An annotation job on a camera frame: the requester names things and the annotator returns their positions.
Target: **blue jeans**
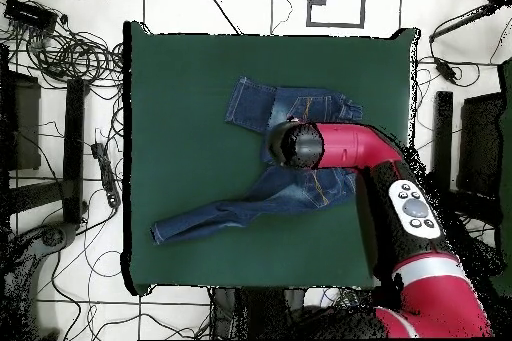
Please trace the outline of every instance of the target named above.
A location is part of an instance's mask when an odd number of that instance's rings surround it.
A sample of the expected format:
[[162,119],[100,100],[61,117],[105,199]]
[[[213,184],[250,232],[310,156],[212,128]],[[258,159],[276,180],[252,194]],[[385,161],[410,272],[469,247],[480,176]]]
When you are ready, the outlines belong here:
[[273,164],[266,147],[267,136],[291,116],[311,122],[360,121],[362,109],[339,92],[276,88],[241,77],[225,120],[262,134],[260,158],[268,163],[265,172],[240,200],[210,203],[156,222],[151,227],[155,243],[201,238],[228,226],[246,227],[265,213],[297,214],[352,199],[355,174],[349,170],[295,170]]

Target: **red robot arm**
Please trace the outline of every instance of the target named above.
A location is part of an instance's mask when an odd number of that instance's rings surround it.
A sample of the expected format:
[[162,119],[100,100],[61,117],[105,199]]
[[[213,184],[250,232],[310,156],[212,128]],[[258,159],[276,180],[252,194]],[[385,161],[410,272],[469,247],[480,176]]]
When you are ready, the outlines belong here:
[[282,164],[352,168],[371,272],[391,282],[399,308],[376,308],[389,337],[491,336],[486,314],[401,153],[374,128],[289,121],[271,136]]

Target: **robot control buttons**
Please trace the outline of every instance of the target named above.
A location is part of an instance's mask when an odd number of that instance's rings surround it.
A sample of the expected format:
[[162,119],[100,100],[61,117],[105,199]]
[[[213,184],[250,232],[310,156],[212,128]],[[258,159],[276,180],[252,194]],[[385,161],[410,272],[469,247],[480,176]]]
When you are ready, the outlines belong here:
[[388,189],[388,197],[391,201],[390,210],[398,218],[404,234],[429,240],[442,235],[429,203],[414,182],[396,180]]
[[410,198],[404,203],[402,209],[406,215],[412,218],[426,218],[428,216],[428,206],[420,200]]

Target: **green tabletop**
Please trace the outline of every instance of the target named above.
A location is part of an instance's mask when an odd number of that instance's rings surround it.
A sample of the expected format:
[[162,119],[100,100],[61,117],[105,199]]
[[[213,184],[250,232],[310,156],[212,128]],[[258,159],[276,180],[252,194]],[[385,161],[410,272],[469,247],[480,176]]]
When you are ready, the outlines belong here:
[[355,202],[157,246],[157,220],[240,198],[257,180],[260,135],[224,122],[239,76],[343,92],[363,121],[407,141],[417,31],[394,39],[149,35],[131,24],[130,274],[148,284],[370,286]]

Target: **floor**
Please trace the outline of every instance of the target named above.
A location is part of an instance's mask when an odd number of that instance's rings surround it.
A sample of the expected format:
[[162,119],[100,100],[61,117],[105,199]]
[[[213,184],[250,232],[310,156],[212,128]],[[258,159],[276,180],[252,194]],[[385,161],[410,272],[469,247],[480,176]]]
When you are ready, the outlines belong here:
[[[154,33],[166,32],[208,32],[232,33],[232,27],[222,16],[212,0],[34,0],[60,10],[69,17],[69,27],[74,31],[87,31],[103,38],[110,49],[122,40],[122,23],[125,20],[144,21]],[[416,27],[421,30],[418,57],[429,54],[428,35],[441,22],[468,11],[484,0],[366,0],[366,21],[363,29],[305,27],[305,0],[218,0],[229,16],[233,25],[243,33],[269,35],[319,35],[329,33],[338,36],[374,36],[389,37],[399,27]],[[323,22],[358,23],[358,13],[354,11],[360,0],[347,2],[328,2],[330,9],[313,16]],[[507,21],[512,17],[511,9],[502,9],[495,15],[480,20],[471,26],[439,38],[434,44],[437,56],[450,61],[488,62],[498,45]],[[507,34],[499,42],[493,57],[493,63],[499,63],[511,55],[512,43]],[[454,92],[453,130],[459,128],[460,107],[465,98],[498,91],[498,79],[495,68],[482,68],[481,77],[471,87],[454,87],[437,77],[429,83],[429,76],[437,73],[430,65],[422,65],[418,82],[425,94],[419,118],[424,125],[431,126],[432,100],[435,91],[451,90]],[[28,73],[26,68],[18,70]],[[46,81],[36,72],[40,84]],[[460,84],[469,84],[476,77],[473,67],[464,66],[461,70]],[[98,88],[98,93],[108,97],[113,91]],[[40,133],[56,135],[55,126],[48,122],[55,121],[60,130],[64,126],[63,91],[45,89],[41,100]],[[112,102],[102,100],[96,95],[89,95],[86,102],[85,141],[94,142],[106,135],[112,117]],[[431,132],[416,125],[415,144],[422,161],[430,165]],[[458,136],[455,135],[452,156],[452,183],[457,174]],[[62,174],[62,139],[41,136],[40,145],[46,153],[57,176]],[[112,148],[110,160],[116,165],[122,158],[122,139],[119,150]],[[99,179],[97,161],[91,156],[84,156],[84,178]],[[20,171],[23,177],[51,177],[44,164],[38,171]],[[36,182],[19,179],[19,185]],[[91,200],[90,224],[102,221],[109,214],[105,195],[97,181],[84,181],[84,198]],[[11,223],[19,232],[23,232],[41,221],[51,212],[52,217],[59,217],[59,203],[43,206],[13,216]],[[162,340],[170,336],[181,338],[182,331],[175,330],[200,327],[208,314],[209,299],[205,289],[178,286],[155,286],[151,294],[138,298],[131,296],[125,289],[119,274],[119,254],[122,251],[123,225],[122,206],[120,213],[104,225],[91,230],[87,237],[80,237],[63,253],[56,284],[58,288],[78,301],[82,308],[81,315],[69,332],[68,338],[90,341],[93,337],[101,340]],[[472,221],[471,229],[482,227],[478,221]],[[492,233],[485,232],[484,241],[492,244]],[[67,302],[55,291],[50,283],[51,274],[56,265],[56,255],[50,256],[43,266],[38,284],[38,310],[42,327],[61,330],[60,339],[73,324],[78,309]],[[332,299],[332,291],[324,294],[324,289],[310,289],[306,295],[308,304],[326,305]],[[87,321],[92,318],[92,329]]]

